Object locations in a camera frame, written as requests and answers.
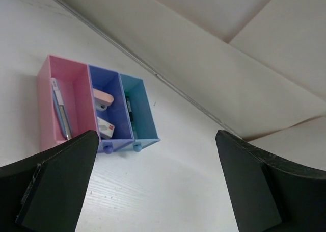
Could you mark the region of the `green marker pen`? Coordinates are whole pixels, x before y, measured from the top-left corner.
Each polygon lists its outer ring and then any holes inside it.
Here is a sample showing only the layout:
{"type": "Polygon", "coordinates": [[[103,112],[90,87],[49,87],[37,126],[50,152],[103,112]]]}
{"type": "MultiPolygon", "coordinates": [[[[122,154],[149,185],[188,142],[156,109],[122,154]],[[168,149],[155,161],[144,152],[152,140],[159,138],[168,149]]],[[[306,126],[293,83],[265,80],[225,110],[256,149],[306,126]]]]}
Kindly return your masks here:
{"type": "Polygon", "coordinates": [[[130,123],[131,123],[132,129],[135,130],[135,128],[134,128],[134,118],[133,118],[130,98],[129,98],[129,96],[125,96],[125,99],[126,99],[127,109],[128,109],[128,113],[129,113],[130,123]]]}

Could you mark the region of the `light blue cutter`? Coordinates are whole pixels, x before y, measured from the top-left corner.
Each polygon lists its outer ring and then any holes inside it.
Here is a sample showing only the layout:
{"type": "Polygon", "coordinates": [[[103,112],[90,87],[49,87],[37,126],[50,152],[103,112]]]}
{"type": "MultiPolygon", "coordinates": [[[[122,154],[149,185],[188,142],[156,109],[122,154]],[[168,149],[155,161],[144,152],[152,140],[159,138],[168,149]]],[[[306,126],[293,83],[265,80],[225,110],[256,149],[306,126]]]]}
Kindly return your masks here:
{"type": "Polygon", "coordinates": [[[66,140],[72,139],[72,130],[68,118],[68,113],[63,101],[63,97],[60,91],[60,86],[56,78],[51,78],[52,94],[53,94],[53,104],[58,117],[59,125],[63,137],[66,140]]]}

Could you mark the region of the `pink container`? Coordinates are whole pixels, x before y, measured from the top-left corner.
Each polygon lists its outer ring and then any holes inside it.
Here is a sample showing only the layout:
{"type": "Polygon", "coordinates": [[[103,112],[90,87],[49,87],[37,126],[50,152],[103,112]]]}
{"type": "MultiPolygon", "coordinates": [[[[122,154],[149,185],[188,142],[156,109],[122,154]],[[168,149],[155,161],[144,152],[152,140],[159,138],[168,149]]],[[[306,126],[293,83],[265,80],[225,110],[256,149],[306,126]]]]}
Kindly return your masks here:
{"type": "Polygon", "coordinates": [[[51,78],[55,78],[59,84],[72,136],[98,130],[88,65],[49,55],[37,75],[40,151],[67,140],[53,105],[51,78]]]}

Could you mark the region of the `dark blue container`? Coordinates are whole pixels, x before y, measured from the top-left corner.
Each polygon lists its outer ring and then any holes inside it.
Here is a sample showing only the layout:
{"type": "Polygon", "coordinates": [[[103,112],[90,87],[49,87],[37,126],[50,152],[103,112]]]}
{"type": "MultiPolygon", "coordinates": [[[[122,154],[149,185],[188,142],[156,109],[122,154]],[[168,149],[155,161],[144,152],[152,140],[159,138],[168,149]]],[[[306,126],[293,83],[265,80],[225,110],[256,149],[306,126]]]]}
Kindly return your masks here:
{"type": "Polygon", "coordinates": [[[122,150],[134,140],[121,77],[118,72],[93,65],[89,66],[89,72],[92,87],[114,98],[106,110],[95,107],[96,116],[115,127],[112,137],[101,137],[99,144],[99,152],[111,154],[122,150]]]}

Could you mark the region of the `white eraser with label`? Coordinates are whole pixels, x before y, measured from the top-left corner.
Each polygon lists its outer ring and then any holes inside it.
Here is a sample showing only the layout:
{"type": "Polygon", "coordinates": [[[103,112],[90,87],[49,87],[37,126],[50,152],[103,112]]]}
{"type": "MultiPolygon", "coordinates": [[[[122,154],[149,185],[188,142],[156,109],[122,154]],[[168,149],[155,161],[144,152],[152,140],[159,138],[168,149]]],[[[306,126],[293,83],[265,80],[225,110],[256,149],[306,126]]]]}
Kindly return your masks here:
{"type": "Polygon", "coordinates": [[[115,130],[115,126],[100,117],[97,117],[97,124],[100,136],[104,139],[111,139],[115,130]]]}

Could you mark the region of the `light blue container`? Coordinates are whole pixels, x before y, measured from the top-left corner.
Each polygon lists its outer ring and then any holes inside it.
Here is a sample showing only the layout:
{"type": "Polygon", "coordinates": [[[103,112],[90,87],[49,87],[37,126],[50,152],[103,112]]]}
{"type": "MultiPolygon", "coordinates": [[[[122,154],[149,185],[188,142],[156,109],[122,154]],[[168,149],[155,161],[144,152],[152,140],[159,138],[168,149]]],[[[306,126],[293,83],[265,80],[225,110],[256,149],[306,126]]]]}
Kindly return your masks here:
{"type": "Polygon", "coordinates": [[[143,80],[124,74],[121,75],[121,80],[124,94],[130,98],[135,128],[133,130],[131,127],[133,141],[121,151],[140,152],[159,142],[160,138],[156,131],[143,80]]]}

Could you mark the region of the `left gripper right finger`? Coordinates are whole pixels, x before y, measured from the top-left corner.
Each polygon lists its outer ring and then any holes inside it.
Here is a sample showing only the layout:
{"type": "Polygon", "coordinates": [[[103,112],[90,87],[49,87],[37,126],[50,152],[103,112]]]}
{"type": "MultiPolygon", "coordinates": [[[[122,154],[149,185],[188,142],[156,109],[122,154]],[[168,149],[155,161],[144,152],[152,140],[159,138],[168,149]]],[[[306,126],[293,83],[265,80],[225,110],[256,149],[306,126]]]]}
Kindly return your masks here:
{"type": "Polygon", "coordinates": [[[239,231],[325,231],[325,171],[225,130],[215,141],[239,231]]]}

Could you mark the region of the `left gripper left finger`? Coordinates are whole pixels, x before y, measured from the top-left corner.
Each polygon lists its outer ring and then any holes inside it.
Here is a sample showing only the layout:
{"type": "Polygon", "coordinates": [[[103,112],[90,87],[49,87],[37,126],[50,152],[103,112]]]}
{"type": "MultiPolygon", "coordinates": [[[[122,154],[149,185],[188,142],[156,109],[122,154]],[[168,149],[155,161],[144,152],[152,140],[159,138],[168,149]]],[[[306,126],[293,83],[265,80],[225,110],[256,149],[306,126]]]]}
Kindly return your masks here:
{"type": "Polygon", "coordinates": [[[1,231],[75,231],[99,137],[87,131],[1,167],[1,231]]]}

